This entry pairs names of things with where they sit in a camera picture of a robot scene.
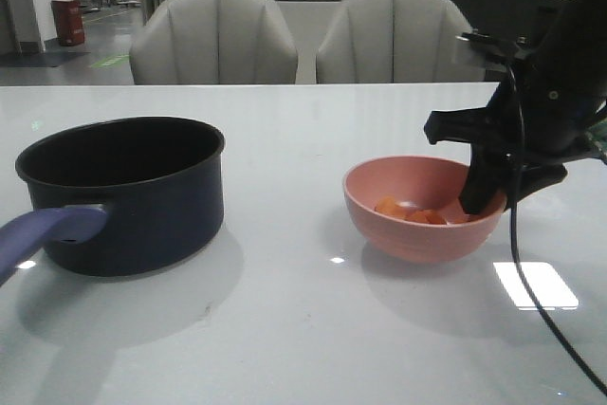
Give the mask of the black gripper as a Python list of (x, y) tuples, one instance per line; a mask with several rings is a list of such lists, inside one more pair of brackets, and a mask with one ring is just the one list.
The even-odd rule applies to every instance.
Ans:
[(605, 158), (604, 140), (593, 129), (606, 121), (606, 45), (543, 44), (514, 62), (513, 75), (498, 85), (487, 108), (431, 111), (423, 127), (430, 144), (470, 146), (459, 194), (465, 213), (480, 214), (501, 189), (507, 211), (567, 177), (561, 164), (508, 164), (504, 136), (513, 140), (520, 121), (529, 157)]

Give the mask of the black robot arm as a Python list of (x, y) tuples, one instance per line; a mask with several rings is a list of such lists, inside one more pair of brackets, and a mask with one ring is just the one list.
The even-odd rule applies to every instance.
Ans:
[(606, 158), (591, 129), (606, 119), (606, 0), (568, 0), (539, 46), (508, 52), (506, 75), (484, 107), (431, 112), (428, 141), (467, 143), (459, 202), (480, 213), (499, 191), (513, 207), (560, 183), (568, 162)]

